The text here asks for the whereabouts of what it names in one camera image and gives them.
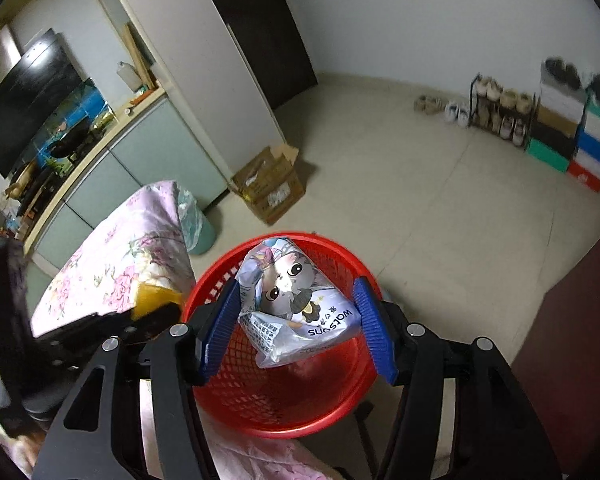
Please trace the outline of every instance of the light green cabinet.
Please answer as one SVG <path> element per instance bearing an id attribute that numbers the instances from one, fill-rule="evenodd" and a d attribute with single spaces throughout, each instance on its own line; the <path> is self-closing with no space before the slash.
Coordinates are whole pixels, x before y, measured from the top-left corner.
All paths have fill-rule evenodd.
<path id="1" fill-rule="evenodd" d="M 150 110 L 111 151 L 143 186 L 176 180 L 205 208 L 226 182 L 167 99 Z"/>
<path id="2" fill-rule="evenodd" d="M 40 239 L 36 252 L 58 269 L 62 269 L 93 229 L 62 204 L 58 214 Z"/>
<path id="3" fill-rule="evenodd" d="M 33 315 L 52 279 L 35 263 L 30 262 L 27 265 L 27 312 L 29 317 Z"/>
<path id="4" fill-rule="evenodd" d="M 68 205 L 94 229 L 140 189 L 139 184 L 109 152 L 71 193 Z"/>

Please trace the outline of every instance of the plastic trash bag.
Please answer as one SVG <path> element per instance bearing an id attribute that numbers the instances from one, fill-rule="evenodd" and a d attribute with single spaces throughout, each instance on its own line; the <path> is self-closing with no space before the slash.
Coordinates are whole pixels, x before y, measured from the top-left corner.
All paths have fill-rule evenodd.
<path id="1" fill-rule="evenodd" d="M 196 198 L 188 189 L 178 186 L 178 216 L 182 225 L 182 234 L 184 243 L 187 246 L 187 253 L 191 253 L 196 248 L 200 240 L 200 233 L 204 225 L 205 216 L 198 207 Z"/>
<path id="2" fill-rule="evenodd" d="M 258 350 L 260 368 L 312 357 L 360 332 L 356 307 L 286 238 L 253 248 L 236 280 L 238 320 Z"/>

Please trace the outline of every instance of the blue shoe box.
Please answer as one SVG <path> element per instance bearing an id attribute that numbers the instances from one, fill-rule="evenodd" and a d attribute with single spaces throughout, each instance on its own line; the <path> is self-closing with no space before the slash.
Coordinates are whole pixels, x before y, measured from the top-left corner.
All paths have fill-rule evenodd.
<path id="1" fill-rule="evenodd" d="M 595 137 L 590 136 L 583 129 L 578 130 L 578 148 L 583 152 L 589 153 L 600 163 L 600 141 Z"/>

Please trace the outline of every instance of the dark wooden door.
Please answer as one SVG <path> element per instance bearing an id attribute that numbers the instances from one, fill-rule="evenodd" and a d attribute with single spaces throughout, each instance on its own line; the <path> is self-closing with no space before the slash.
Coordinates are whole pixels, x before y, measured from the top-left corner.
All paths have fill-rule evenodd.
<path id="1" fill-rule="evenodd" d="M 271 108 L 317 84 L 286 0 L 213 0 Z"/>

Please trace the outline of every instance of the red plastic basket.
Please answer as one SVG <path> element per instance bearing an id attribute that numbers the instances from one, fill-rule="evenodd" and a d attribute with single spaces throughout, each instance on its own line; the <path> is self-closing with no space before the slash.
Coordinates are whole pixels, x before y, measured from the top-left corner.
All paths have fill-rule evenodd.
<path id="1" fill-rule="evenodd" d="M 369 270 L 344 247 L 314 234 L 275 233 L 249 240 L 216 261 L 192 291 L 183 319 L 189 319 L 196 306 L 215 300 L 249 250 L 271 237 L 293 240 L 348 298 L 358 276 L 366 276 L 380 294 Z M 317 356 L 278 368 L 258 368 L 255 355 L 255 348 L 238 325 L 220 372 L 206 386 L 194 388 L 194 394 L 200 406 L 217 420 L 265 438 L 297 438 L 323 430 L 355 408 L 376 378 L 362 334 Z"/>

